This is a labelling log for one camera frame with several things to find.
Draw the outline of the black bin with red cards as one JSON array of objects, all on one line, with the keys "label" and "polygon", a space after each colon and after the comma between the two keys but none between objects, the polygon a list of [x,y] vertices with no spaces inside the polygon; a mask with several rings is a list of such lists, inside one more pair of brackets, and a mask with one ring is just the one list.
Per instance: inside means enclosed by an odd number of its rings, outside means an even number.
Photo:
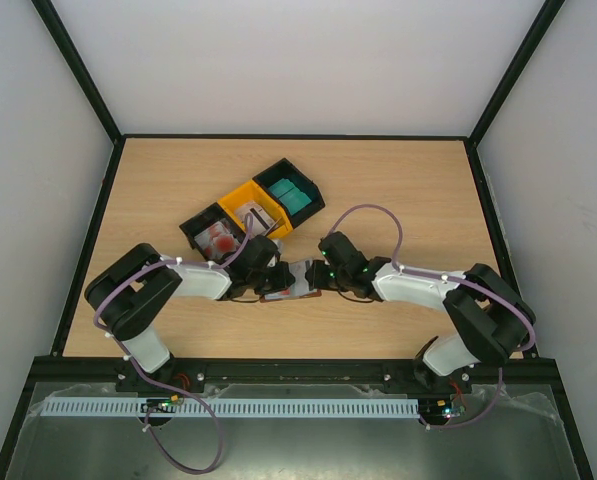
[{"label": "black bin with red cards", "polygon": [[179,229],[205,260],[223,264],[237,253],[246,234],[253,234],[254,224],[253,215],[247,213],[244,227],[239,227],[215,202],[181,223]]}]

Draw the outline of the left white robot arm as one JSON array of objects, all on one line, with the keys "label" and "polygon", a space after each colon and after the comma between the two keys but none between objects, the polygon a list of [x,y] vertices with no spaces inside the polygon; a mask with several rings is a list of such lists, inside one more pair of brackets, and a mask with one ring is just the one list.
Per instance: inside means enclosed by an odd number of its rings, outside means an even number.
[{"label": "left white robot arm", "polygon": [[84,298],[94,309],[94,325],[113,338],[127,357],[152,374],[171,359],[153,322],[172,297],[231,301],[251,290],[258,297],[295,283],[279,246],[258,235],[247,237],[217,262],[185,261],[140,243],[99,274]]}]

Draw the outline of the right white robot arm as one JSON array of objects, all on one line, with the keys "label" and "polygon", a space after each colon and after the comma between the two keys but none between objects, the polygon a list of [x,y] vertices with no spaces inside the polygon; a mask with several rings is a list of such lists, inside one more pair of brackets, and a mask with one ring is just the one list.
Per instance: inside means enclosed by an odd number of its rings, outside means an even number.
[{"label": "right white robot arm", "polygon": [[438,390],[451,374],[470,365],[500,368],[513,353],[536,343],[535,314],[485,264],[465,272],[436,271],[387,257],[368,259],[341,232],[324,237],[319,248],[323,258],[305,274],[310,288],[415,304],[448,315],[455,333],[432,338],[413,360],[413,378],[425,391]]}]

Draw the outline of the white card with magnetic stripe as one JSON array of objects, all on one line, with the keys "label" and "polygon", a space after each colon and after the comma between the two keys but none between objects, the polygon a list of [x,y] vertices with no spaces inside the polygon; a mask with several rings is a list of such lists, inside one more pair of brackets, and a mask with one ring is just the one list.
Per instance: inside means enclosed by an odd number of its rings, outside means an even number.
[{"label": "white card with magnetic stripe", "polygon": [[304,297],[315,292],[315,290],[310,287],[309,281],[306,278],[307,271],[312,263],[312,259],[305,259],[293,262],[289,265],[289,272],[294,277],[294,283],[290,287],[291,297]]}]

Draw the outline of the brown leather card holder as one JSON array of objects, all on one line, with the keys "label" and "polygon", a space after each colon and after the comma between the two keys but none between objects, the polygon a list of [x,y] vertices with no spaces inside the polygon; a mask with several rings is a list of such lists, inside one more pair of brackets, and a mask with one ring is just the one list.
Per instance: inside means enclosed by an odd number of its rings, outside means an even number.
[{"label": "brown leather card holder", "polygon": [[319,289],[310,287],[309,282],[306,279],[307,270],[312,266],[312,264],[312,258],[290,263],[288,265],[288,270],[294,278],[293,284],[279,292],[264,295],[262,297],[262,302],[294,300],[321,296],[321,291]]}]

